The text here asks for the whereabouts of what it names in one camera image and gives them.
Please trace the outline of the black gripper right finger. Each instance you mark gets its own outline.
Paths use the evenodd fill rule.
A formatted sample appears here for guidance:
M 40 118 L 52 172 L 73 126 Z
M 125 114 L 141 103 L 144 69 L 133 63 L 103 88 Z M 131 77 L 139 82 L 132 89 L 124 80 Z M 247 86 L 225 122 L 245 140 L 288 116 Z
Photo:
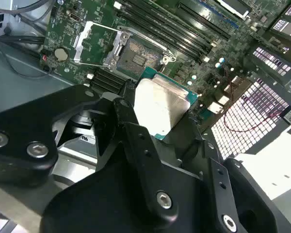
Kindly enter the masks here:
M 216 147 L 202 138 L 189 116 L 181 120 L 185 135 L 183 167 L 202 178 L 210 216 L 219 233 L 291 233 L 291 224 L 246 168 L 233 158 L 220 162 Z

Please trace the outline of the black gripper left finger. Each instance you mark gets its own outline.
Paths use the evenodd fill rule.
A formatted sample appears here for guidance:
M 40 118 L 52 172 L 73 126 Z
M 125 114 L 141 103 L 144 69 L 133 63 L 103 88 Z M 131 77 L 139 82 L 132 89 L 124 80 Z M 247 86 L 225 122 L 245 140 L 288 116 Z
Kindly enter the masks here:
M 72 213 L 90 202 L 114 207 L 121 198 L 149 217 L 177 217 L 150 134 L 139 125 L 132 105 L 123 98 L 105 100 L 84 85 L 75 85 L 0 112 L 0 182 L 37 186 L 58 160 L 57 146 L 67 122 L 90 110 L 99 124 L 98 153 L 107 159 L 101 172 L 74 184 L 53 202 Z

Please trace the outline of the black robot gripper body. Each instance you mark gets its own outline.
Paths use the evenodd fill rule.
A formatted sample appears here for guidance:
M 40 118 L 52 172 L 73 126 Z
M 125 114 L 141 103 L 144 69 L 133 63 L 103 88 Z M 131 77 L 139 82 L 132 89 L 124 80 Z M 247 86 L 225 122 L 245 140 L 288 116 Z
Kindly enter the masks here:
M 199 233 L 214 222 L 201 212 L 205 178 L 163 164 L 133 109 L 116 110 L 102 169 L 56 195 L 45 233 Z

